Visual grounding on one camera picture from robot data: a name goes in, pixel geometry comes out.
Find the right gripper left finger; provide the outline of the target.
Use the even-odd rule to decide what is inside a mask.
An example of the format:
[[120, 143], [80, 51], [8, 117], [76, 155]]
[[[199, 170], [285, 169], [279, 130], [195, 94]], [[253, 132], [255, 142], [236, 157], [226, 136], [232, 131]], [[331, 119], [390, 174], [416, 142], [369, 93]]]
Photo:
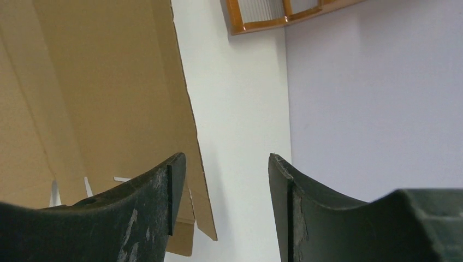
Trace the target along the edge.
[[1, 261], [163, 261], [185, 176], [176, 153], [72, 206], [1, 203]]

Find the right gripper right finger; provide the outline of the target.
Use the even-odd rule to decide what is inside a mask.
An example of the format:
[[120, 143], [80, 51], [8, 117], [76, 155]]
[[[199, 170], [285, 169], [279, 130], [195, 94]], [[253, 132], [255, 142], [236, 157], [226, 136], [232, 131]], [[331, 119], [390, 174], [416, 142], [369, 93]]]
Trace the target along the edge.
[[371, 203], [268, 159], [282, 261], [462, 261], [462, 189], [397, 189]]

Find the brown cardboard box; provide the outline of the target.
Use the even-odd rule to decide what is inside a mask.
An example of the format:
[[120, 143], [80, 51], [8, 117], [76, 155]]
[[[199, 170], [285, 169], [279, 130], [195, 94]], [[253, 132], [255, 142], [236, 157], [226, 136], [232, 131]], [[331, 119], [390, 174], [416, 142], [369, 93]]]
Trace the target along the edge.
[[217, 233], [171, 1], [1, 1], [1, 203], [72, 206], [176, 153], [188, 257]]

